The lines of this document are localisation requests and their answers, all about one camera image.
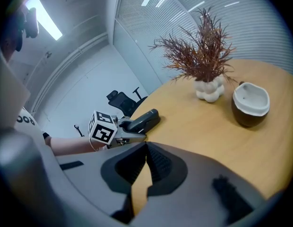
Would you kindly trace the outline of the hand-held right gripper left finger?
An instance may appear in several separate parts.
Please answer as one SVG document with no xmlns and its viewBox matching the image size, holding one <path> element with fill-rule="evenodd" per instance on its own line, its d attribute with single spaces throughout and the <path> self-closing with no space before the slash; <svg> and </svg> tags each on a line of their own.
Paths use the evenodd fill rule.
<svg viewBox="0 0 293 227">
<path fill-rule="evenodd" d="M 144 142 L 57 157 L 64 174 L 88 202 L 128 224 L 134 218 L 131 188 L 146 162 Z"/>
</svg>

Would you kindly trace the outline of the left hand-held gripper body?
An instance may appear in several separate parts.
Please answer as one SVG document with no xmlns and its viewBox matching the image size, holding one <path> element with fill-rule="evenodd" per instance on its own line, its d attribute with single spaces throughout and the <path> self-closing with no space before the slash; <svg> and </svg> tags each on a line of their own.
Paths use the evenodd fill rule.
<svg viewBox="0 0 293 227">
<path fill-rule="evenodd" d="M 88 125 L 89 143 L 92 148 L 113 148 L 128 143 L 122 138 L 121 129 L 118 129 L 117 117 L 99 111 L 94 111 Z"/>
</svg>

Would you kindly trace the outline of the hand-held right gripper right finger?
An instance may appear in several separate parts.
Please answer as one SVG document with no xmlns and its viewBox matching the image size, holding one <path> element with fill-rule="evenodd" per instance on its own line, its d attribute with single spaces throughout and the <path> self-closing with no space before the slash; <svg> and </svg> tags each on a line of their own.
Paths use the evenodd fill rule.
<svg viewBox="0 0 293 227">
<path fill-rule="evenodd" d="M 152 185 L 134 227 L 226 227 L 265 202 L 251 183 L 212 158 L 154 142 L 143 153 Z"/>
</svg>

